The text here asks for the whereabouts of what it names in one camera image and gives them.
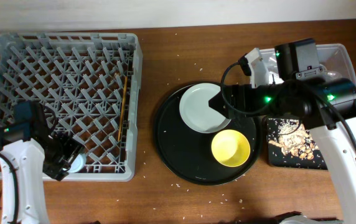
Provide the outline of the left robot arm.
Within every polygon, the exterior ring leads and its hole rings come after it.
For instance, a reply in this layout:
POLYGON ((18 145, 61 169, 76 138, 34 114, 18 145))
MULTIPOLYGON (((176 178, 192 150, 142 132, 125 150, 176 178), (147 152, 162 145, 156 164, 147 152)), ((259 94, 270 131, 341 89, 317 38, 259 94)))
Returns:
POLYGON ((83 151, 83 144, 49 126, 46 106, 23 101, 14 122, 0 128, 2 223, 48 223, 44 180, 61 181, 83 151))

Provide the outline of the yellow bowl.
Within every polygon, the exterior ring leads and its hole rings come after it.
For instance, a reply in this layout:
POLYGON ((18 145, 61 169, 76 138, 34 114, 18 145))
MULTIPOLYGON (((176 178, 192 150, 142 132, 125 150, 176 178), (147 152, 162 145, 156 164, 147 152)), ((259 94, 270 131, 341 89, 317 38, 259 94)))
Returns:
POLYGON ((211 152, 214 159, 226 167, 239 167, 250 158, 250 142, 241 132, 226 129, 212 139, 211 152))

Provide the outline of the food scraps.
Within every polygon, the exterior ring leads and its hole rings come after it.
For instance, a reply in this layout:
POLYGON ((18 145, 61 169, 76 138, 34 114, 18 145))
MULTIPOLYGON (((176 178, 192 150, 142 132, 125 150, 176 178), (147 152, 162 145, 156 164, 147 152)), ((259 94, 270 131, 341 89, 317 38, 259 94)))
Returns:
POLYGON ((282 156, 313 160, 314 152, 319 150, 311 134, 304 125, 296 119, 269 119, 268 146, 277 149, 282 156))

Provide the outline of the blue cup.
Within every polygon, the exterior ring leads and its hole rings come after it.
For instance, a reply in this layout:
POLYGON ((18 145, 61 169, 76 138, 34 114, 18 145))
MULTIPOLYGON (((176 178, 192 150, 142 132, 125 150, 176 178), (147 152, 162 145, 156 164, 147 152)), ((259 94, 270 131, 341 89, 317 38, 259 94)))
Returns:
POLYGON ((85 153, 80 153, 75 160, 72 162, 72 164, 70 165, 69 170, 67 171, 68 173, 77 173, 79 171, 81 171, 87 161, 87 157, 85 155, 85 153))

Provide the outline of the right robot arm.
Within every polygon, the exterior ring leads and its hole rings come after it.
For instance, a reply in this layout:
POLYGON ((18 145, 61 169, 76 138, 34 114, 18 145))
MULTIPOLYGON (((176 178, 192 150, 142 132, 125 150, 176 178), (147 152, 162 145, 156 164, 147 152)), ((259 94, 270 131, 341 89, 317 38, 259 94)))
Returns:
POLYGON ((326 70, 313 39, 274 48, 282 83, 269 82, 260 54, 238 61, 253 81, 246 85, 220 83, 209 107, 224 117, 283 116, 301 120, 320 147, 344 214, 356 223, 356 85, 326 70))

